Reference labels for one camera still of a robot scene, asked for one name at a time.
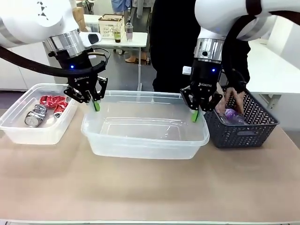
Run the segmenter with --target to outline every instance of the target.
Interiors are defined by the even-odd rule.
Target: plastic bottle
[[[126,23],[125,26],[126,30],[126,38],[128,42],[132,42],[132,37],[133,37],[133,25],[131,23],[131,17],[128,17],[128,22]]]

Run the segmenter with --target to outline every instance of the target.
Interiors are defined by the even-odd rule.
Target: silver metal cylinder
[[[194,57],[202,61],[221,63],[223,44],[223,40],[200,38],[197,41]]]
[[[70,57],[75,57],[85,50],[77,30],[50,37],[45,41],[49,51],[67,50]]]

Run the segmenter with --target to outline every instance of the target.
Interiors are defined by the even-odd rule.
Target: person
[[[131,9],[131,23],[133,25],[133,32],[149,33],[149,21],[151,8],[155,0],[133,0]],[[149,52],[149,35],[147,46],[142,48],[141,60],[146,61]],[[132,51],[131,56],[125,59],[125,62],[135,63],[137,59],[137,51]]]
[[[192,66],[201,30],[194,11],[195,0],[182,1],[179,8],[172,0],[156,0],[150,26],[151,61],[157,71],[153,81],[154,91],[179,93],[180,89],[190,84],[190,76],[183,75],[182,68]],[[248,82],[249,44],[236,40],[235,46],[236,48],[232,49],[232,67],[243,74],[245,81]],[[217,111],[225,112],[226,102],[230,94],[233,94],[240,113],[243,113],[245,93],[238,94],[230,83],[228,86],[224,98],[216,107]]]

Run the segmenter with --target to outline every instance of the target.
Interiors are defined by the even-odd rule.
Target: gray floor
[[[108,62],[106,70],[100,73],[101,76],[108,77],[108,90],[137,90],[138,85],[138,65],[126,63],[124,57],[128,55],[120,56],[117,53],[111,52],[111,58]],[[55,59],[50,58],[50,64],[57,67],[58,63]],[[95,65],[99,62],[98,60],[92,60],[92,64]],[[152,82],[156,76],[156,71],[152,66],[142,66],[142,83],[143,91],[153,91]],[[56,79],[58,83],[66,83],[65,78]],[[22,93],[18,92],[0,92],[0,116],[8,109]],[[289,132],[289,137],[295,142],[300,148],[300,132]]]

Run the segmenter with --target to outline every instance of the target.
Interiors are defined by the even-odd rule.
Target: plastic container
[[[73,99],[59,119],[49,109],[39,127],[28,127],[24,123],[26,114],[39,104],[44,95],[61,95],[67,84],[40,83],[23,94],[0,118],[0,129],[17,144],[51,145],[60,141],[68,128],[76,110],[77,102]]]
[[[87,27],[91,28],[91,32],[100,33],[99,19],[101,17],[102,16],[100,16],[100,15],[87,15],[87,14],[84,14],[85,25]]]
[[[99,28],[102,39],[114,39],[114,30],[120,31],[121,39],[125,33],[125,19],[123,15],[104,14],[99,19]]]
[[[235,108],[233,96],[228,106]],[[244,117],[248,125],[226,125],[216,111],[206,112],[210,138],[217,148],[261,147],[279,122],[247,90],[244,97]]]
[[[96,155],[190,159],[209,141],[202,113],[193,123],[180,94],[107,91],[100,106],[82,122]]]

